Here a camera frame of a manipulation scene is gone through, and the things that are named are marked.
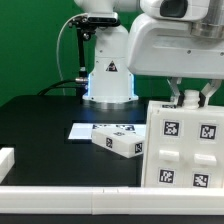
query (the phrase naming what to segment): cable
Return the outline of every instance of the cable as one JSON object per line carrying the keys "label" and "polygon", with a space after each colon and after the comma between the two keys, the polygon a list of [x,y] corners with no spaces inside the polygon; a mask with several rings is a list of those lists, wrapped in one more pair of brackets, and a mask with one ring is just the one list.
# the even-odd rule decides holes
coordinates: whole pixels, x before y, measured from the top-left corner
{"label": "cable", "polygon": [[68,80],[63,80],[63,81],[57,82],[57,83],[47,87],[46,89],[41,90],[37,95],[38,96],[43,96],[52,89],[83,88],[83,87],[85,87],[84,84],[76,84],[73,87],[71,87],[71,86],[67,86],[67,87],[66,86],[60,86],[60,85],[66,84],[66,83],[76,83],[76,81],[75,81],[75,79],[68,79]]}
{"label": "cable", "polygon": [[79,16],[86,16],[87,13],[83,13],[83,14],[79,14],[79,15],[76,15],[76,16],[73,16],[71,17],[70,19],[68,19],[66,21],[66,23],[63,25],[63,27],[61,28],[61,31],[58,35],[58,40],[57,40],[57,47],[56,47],[56,60],[57,60],[57,67],[58,67],[58,72],[59,72],[59,76],[60,76],[60,80],[63,81],[64,80],[64,77],[63,77],[63,73],[62,73],[62,70],[61,70],[61,65],[60,65],[60,57],[59,57],[59,51],[60,51],[60,43],[61,43],[61,37],[62,37],[62,34],[64,33],[64,30],[65,30],[65,27],[67,26],[67,24],[73,20],[73,19],[76,19],[77,17]]}

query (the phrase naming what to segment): black cable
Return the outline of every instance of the black cable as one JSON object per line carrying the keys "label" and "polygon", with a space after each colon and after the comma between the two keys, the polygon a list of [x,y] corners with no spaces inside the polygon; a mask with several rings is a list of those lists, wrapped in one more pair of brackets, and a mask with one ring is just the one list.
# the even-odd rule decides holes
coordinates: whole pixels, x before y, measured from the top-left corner
{"label": "black cable", "polygon": [[68,80],[63,80],[63,81],[60,81],[60,82],[57,82],[43,90],[41,90],[37,95],[38,96],[43,96],[45,95],[47,92],[49,92],[50,90],[52,89],[63,89],[63,88],[84,88],[85,85],[84,84],[76,84],[74,87],[71,87],[71,86],[60,86],[60,85],[64,85],[66,83],[76,83],[75,79],[68,79]]}

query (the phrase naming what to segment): black tabletop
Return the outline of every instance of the black tabletop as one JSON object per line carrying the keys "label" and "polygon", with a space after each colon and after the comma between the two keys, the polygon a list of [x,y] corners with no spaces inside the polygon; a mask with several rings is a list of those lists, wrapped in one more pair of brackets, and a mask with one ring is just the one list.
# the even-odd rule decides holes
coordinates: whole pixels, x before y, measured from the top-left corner
{"label": "black tabletop", "polygon": [[[102,111],[74,97],[20,96],[0,108],[0,145],[15,147],[2,186],[139,186],[142,156],[127,159],[91,142],[67,139],[74,122],[143,124],[146,104]],[[1,214],[0,223],[221,224],[223,216]]]}

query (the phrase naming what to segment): green wall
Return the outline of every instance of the green wall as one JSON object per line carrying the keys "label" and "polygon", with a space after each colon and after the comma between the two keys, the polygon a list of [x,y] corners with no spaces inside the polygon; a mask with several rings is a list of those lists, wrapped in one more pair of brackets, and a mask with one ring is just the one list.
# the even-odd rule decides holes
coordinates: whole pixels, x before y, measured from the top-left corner
{"label": "green wall", "polygon": [[[56,65],[56,41],[63,24],[81,12],[73,0],[0,1],[0,105],[19,95],[35,95],[60,80]],[[122,24],[130,29],[137,13],[122,13]],[[93,68],[94,41],[86,46],[86,63]],[[65,79],[77,76],[78,52],[75,29],[66,29],[61,43],[61,65]],[[183,81],[181,88],[200,90],[205,81]],[[136,93],[144,97],[168,97],[165,78],[136,77]],[[62,94],[54,91],[51,94]],[[223,88],[213,104],[223,104]]]}

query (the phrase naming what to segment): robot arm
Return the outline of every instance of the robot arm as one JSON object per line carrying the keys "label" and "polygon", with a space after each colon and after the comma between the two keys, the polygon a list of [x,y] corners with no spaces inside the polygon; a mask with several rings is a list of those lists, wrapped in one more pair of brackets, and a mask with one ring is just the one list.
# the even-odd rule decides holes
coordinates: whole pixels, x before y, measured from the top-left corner
{"label": "robot arm", "polygon": [[85,12],[128,12],[139,9],[139,0],[75,0]]}
{"label": "robot arm", "polygon": [[125,53],[128,32],[118,21],[116,12],[137,11],[139,0],[75,0],[87,12],[85,21],[96,27],[95,66],[88,78],[84,104],[103,109],[123,109],[135,104],[133,75],[127,69]]}
{"label": "robot arm", "polygon": [[182,6],[177,2],[181,1],[141,1],[145,13],[132,25],[127,66],[135,74],[175,77],[175,85],[177,77],[218,80],[202,91],[210,97],[224,78],[224,1],[188,0]]}

